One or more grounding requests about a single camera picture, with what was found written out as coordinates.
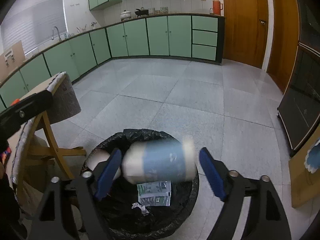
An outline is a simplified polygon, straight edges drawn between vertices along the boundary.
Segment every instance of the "trash can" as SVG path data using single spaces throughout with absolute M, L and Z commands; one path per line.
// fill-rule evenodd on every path
M 98 149 L 109 153 L 119 148 L 126 154 L 130 145 L 137 141 L 175 140 L 171 135 L 149 129 L 125 129 L 100 143 Z M 90 169 L 84 164 L 81 174 Z M 148 215 L 143 216 L 139 208 L 132 209 L 138 201 L 137 186 L 129 183 L 122 175 L 113 182 L 107 197 L 97 203 L 115 239 L 151 240 L 172 235 L 191 214 L 199 192 L 199 174 L 193 181 L 172 183 L 170 206 L 149 206 Z

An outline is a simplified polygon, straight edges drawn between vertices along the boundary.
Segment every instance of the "blue object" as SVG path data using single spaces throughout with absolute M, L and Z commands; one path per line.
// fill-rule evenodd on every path
M 214 195 L 220 198 L 220 200 L 224 201 L 227 194 L 224 191 L 223 179 L 220 177 L 217 169 L 213 164 L 213 157 L 210 155 L 206 148 L 202 148 L 200 150 L 199 161 Z
M 184 181 L 186 161 L 182 144 L 177 141 L 149 141 L 143 155 L 143 171 L 148 181 Z
M 101 201 L 109 193 L 113 178 L 121 164 L 121 159 L 122 156 L 119 149 L 109 157 L 108 164 L 97 180 L 97 191 L 94 196 L 98 201 Z

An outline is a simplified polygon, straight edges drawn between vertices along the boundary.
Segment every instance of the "window blind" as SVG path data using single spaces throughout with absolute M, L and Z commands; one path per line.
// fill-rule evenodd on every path
M 67 31 L 63 0 L 16 0 L 2 22 L 4 50 L 21 40 L 26 54 L 51 39 L 54 26 Z

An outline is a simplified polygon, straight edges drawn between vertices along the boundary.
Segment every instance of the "blue label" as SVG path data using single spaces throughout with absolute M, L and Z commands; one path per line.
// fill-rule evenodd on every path
M 146 143 L 143 169 L 148 181 L 184 181 L 186 163 L 180 142 L 150 141 Z

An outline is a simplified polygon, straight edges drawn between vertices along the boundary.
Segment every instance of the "white pot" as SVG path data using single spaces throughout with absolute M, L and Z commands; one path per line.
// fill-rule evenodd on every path
M 124 10 L 124 12 L 120 13 L 120 19 L 130 19 L 131 12 Z

